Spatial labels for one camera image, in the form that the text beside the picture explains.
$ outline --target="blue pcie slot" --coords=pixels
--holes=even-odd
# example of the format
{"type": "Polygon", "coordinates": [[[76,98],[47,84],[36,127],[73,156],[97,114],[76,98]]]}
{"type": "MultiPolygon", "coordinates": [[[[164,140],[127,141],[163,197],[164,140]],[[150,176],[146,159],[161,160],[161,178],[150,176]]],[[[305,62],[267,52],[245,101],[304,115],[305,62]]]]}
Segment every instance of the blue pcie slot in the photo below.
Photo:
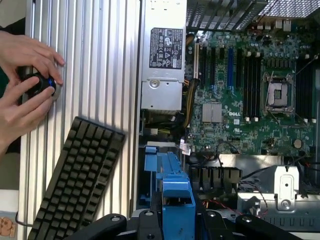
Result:
{"type": "Polygon", "coordinates": [[[227,87],[228,89],[234,88],[234,50],[228,49],[228,66],[227,66],[227,87]]]}

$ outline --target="hand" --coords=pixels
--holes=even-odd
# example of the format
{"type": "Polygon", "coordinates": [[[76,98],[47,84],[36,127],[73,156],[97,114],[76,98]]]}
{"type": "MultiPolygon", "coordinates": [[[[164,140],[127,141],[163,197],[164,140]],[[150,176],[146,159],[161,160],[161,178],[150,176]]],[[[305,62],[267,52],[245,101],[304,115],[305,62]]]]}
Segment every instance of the hand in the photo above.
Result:
{"type": "Polygon", "coordinates": [[[20,82],[17,67],[33,66],[45,78],[51,75],[58,84],[62,84],[55,61],[60,65],[65,64],[62,56],[44,43],[28,36],[0,31],[0,67],[10,82],[20,82]]]}
{"type": "Polygon", "coordinates": [[[55,89],[48,87],[22,105],[16,104],[22,94],[39,82],[31,77],[18,85],[9,83],[0,98],[0,146],[8,147],[18,137],[35,129],[45,119],[52,104],[55,89]]]}

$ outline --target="chipset heatsink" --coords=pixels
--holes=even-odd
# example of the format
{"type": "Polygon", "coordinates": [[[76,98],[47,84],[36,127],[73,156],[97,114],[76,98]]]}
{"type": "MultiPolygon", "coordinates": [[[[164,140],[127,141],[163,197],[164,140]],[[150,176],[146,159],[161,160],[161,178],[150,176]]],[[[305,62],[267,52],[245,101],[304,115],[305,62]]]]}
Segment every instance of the chipset heatsink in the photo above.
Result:
{"type": "Polygon", "coordinates": [[[262,86],[263,111],[273,114],[293,114],[295,109],[294,81],[291,74],[286,76],[273,76],[264,74],[262,86]]]}
{"type": "Polygon", "coordinates": [[[222,104],[217,102],[202,105],[203,123],[222,123],[222,104]]]}

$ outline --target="cpu socket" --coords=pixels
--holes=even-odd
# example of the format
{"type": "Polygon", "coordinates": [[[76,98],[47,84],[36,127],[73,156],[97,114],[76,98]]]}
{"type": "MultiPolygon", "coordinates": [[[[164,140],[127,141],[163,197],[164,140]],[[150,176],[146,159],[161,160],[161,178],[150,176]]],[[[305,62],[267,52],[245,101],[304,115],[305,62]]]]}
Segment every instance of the cpu socket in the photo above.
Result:
{"type": "Polygon", "coordinates": [[[293,114],[295,109],[294,81],[291,74],[286,76],[264,74],[262,103],[264,113],[293,114]]]}

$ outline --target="silver metal frame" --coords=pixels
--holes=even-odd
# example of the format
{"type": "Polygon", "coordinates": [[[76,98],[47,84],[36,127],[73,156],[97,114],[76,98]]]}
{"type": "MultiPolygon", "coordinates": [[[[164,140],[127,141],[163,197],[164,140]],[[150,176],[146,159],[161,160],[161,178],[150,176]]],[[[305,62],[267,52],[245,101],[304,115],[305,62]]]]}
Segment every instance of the silver metal frame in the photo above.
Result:
{"type": "MultiPolygon", "coordinates": [[[[61,96],[44,123],[21,139],[18,219],[33,223],[76,116],[125,132],[126,143],[98,218],[109,213],[128,216],[137,195],[140,1],[27,0],[26,9],[26,34],[57,50],[66,65],[59,68],[61,96]]],[[[30,229],[19,225],[17,238],[26,239],[30,229]]]]}

